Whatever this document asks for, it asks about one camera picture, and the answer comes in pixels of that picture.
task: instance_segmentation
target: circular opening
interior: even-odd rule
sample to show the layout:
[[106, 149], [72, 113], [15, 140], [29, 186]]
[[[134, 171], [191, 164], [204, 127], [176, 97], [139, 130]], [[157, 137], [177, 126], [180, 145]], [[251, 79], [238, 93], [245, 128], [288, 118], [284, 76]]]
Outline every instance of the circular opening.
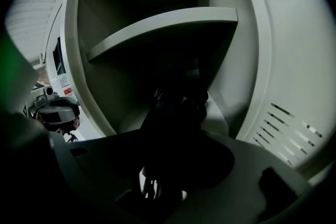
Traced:
[[48, 89], [47, 89], [47, 94], [48, 94], [48, 95], [52, 95], [52, 94], [53, 94], [53, 93], [52, 93], [52, 92], [53, 92], [52, 90], [53, 90], [52, 88], [48, 88]]

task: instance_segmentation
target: curved shelf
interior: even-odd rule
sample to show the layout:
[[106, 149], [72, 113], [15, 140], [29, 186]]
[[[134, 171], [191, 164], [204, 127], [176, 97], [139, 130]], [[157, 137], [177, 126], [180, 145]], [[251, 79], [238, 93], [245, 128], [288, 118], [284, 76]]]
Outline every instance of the curved shelf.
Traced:
[[224, 7], [197, 7], [158, 14], [129, 25], [104, 39], [87, 53], [87, 57], [88, 60], [91, 61], [124, 41], [161, 28], [182, 24], [214, 22], [238, 22], [236, 9]]

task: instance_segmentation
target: ceiling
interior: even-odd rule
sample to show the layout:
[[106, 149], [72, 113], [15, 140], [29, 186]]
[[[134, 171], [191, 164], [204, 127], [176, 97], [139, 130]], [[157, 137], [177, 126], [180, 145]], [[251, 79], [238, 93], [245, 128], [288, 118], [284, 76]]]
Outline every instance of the ceiling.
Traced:
[[5, 18], [6, 29], [23, 56], [33, 62], [44, 55], [61, 0], [14, 0]]

